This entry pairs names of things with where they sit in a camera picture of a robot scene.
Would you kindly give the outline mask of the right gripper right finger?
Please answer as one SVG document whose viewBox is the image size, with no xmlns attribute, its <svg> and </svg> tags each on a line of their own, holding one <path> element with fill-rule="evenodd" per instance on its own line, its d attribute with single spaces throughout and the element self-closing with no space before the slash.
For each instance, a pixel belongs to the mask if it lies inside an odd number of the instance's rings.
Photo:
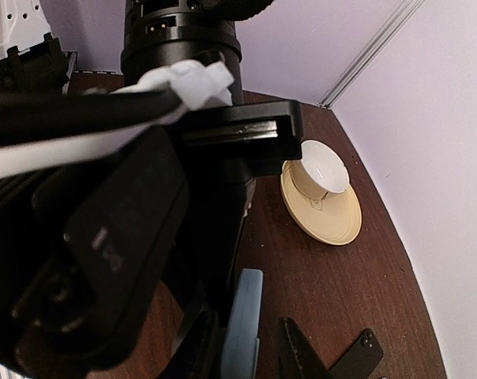
<svg viewBox="0 0 477 379">
<path fill-rule="evenodd" d="M 276 332 L 279 378 L 332 378 L 296 321 L 279 317 Z"/>
</svg>

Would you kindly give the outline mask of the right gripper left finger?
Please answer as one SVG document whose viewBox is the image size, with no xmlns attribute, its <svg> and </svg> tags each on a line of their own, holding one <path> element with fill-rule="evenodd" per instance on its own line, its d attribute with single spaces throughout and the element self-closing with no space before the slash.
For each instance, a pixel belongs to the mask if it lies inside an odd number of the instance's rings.
<svg viewBox="0 0 477 379">
<path fill-rule="evenodd" d="M 165 368 L 166 378 L 219 378 L 223 330 L 218 313 L 201 312 Z"/>
</svg>

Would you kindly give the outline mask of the black cased phone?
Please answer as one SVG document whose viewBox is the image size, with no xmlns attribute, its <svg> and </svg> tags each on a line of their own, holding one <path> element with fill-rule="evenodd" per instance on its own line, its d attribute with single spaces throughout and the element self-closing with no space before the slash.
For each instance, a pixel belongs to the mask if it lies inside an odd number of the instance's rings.
<svg viewBox="0 0 477 379">
<path fill-rule="evenodd" d="M 329 372 L 336 379 L 367 379 L 383 357 L 384 351 L 376 334 L 372 329 L 366 328 Z"/>
</svg>

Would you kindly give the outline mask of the light blue phone case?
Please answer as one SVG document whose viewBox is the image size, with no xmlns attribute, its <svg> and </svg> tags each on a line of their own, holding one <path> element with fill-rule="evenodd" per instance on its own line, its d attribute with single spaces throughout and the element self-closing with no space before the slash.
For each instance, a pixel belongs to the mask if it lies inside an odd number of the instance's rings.
<svg viewBox="0 0 477 379">
<path fill-rule="evenodd" d="M 221 378 L 255 378 L 264 274 L 244 268 L 239 277 L 220 360 Z"/>
</svg>

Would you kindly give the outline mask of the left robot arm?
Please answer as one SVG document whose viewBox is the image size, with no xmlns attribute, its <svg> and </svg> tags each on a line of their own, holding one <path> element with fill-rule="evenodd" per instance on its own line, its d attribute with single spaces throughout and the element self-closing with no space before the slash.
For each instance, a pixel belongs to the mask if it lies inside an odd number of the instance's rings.
<svg viewBox="0 0 477 379">
<path fill-rule="evenodd" d="M 146 123 L 168 123 L 193 188 L 187 227 L 208 304 L 231 311 L 233 271 L 255 180 L 302 155 L 297 102 L 246 105 L 235 22 L 267 1 L 129 1 L 111 95 L 34 96 L 25 68 L 55 53 L 46 38 L 0 60 L 0 178 L 118 151 Z"/>
</svg>

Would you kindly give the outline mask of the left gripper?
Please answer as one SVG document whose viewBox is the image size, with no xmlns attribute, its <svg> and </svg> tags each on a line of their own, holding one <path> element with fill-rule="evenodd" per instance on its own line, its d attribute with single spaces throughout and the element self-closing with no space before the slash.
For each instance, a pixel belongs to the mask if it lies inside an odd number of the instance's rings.
<svg viewBox="0 0 477 379">
<path fill-rule="evenodd" d="M 256 180 L 299 159 L 302 105 L 277 100 L 187 114 L 171 127 L 190 202 L 178 233 L 190 282 L 220 316 L 231 312 L 235 263 Z"/>
</svg>

